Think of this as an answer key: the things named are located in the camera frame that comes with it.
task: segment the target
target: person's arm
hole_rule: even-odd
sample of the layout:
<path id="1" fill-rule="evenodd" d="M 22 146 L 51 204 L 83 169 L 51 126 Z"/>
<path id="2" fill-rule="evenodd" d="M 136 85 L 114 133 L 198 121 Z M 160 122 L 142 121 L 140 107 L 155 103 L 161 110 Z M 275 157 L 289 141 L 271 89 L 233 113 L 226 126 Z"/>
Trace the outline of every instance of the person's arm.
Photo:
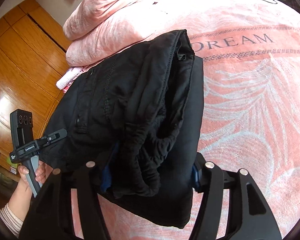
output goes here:
<path id="1" fill-rule="evenodd" d="M 29 211 L 32 191 L 26 179 L 26 174 L 29 173 L 25 166 L 18 167 L 21 179 L 13 192 L 8 204 L 0 209 L 0 218 L 9 228 L 9 230 L 18 236 L 23 221 Z M 36 181 L 44 183 L 50 175 L 52 168 L 45 163 L 39 161 L 39 167 L 36 170 Z"/>
<path id="2" fill-rule="evenodd" d="M 21 179 L 8 202 L 8 206 L 13 214 L 15 214 L 21 221 L 24 221 L 29 211 L 32 191 L 26 179 L 26 174 L 29 173 L 28 169 L 25 166 L 19 166 L 18 170 Z M 46 165 L 42 161 L 39 161 L 39 167 L 35 172 L 35 180 L 43 184 L 51 171 L 52 168 L 50 166 Z"/>

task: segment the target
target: black jacket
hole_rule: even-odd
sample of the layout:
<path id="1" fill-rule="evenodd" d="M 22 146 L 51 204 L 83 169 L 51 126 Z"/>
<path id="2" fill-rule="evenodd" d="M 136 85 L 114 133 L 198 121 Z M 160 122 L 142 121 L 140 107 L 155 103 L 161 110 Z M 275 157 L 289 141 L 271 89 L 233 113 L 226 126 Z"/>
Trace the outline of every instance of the black jacket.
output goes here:
<path id="1" fill-rule="evenodd" d="M 111 165 L 116 197 L 158 193 L 157 168 L 182 126 L 194 51 L 186 30 L 165 33 L 107 58 L 79 76 L 53 113 L 45 135 L 61 128 L 65 139 L 40 159 L 72 171 L 87 161 Z"/>

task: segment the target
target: black frame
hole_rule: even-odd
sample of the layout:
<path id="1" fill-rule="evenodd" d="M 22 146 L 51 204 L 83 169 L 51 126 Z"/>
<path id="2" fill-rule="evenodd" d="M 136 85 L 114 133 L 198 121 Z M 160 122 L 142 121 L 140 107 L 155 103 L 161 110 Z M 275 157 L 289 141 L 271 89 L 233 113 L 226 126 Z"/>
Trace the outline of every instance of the black frame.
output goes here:
<path id="1" fill-rule="evenodd" d="M 82 166 L 74 172 L 50 175 L 37 195 L 23 223 L 19 239 L 79 240 L 74 235 L 71 188 L 76 188 L 85 240 L 111 240 L 92 180 L 103 167 Z M 226 235 L 220 240 L 281 240 L 274 216 L 247 170 L 224 171 L 206 162 L 200 153 L 194 163 L 194 188 L 204 193 L 189 240 L 215 240 L 221 216 L 223 190 L 230 189 Z M 300 240 L 300 221 L 284 240 Z"/>

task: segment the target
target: gray handle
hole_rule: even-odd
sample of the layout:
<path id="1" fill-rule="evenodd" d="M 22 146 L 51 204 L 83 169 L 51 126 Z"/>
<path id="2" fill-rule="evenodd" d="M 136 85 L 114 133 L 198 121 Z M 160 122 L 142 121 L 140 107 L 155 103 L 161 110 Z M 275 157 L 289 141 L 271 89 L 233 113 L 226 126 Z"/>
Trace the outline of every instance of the gray handle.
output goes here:
<path id="1" fill-rule="evenodd" d="M 38 155 L 31 157 L 30 161 L 31 161 L 32 169 L 35 172 L 37 170 L 37 168 L 39 167 L 39 157 L 38 157 Z M 39 193 L 39 189 L 38 189 L 38 187 L 34 186 L 34 183 L 38 183 L 40 188 L 42 187 L 42 184 L 40 182 L 37 182 L 36 180 L 34 180 L 32 182 L 32 180 L 30 178 L 30 174 L 31 174 L 30 169 L 31 169 L 31 167 L 27 167 L 27 168 L 29 169 L 29 174 L 26 174 L 26 178 L 27 178 L 27 181 L 30 185 L 30 188 L 31 188 L 32 192 L 33 192 L 33 196 L 36 197 L 37 194 Z"/>

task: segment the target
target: metal screw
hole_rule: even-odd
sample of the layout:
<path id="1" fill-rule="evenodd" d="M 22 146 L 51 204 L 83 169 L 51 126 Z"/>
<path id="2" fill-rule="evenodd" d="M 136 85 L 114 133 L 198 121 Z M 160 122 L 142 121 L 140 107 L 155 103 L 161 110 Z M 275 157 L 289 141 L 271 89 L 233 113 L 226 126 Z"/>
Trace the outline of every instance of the metal screw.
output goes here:
<path id="1" fill-rule="evenodd" d="M 89 162 L 86 163 L 86 166 L 87 166 L 88 168 L 93 168 L 95 165 L 96 165 L 96 163 L 93 162 L 93 161 L 89 161 Z"/>
<path id="2" fill-rule="evenodd" d="M 246 170 L 246 169 L 240 169 L 240 173 L 243 175 L 243 176 L 247 176 L 249 174 L 249 172 Z"/>
<path id="3" fill-rule="evenodd" d="M 52 171 L 53 175 L 58 175 L 61 172 L 61 170 L 59 168 L 56 168 Z"/>
<path id="4" fill-rule="evenodd" d="M 213 162 L 206 162 L 205 166 L 206 166 L 208 169 L 213 169 L 213 168 L 214 168 L 214 163 L 213 163 Z"/>

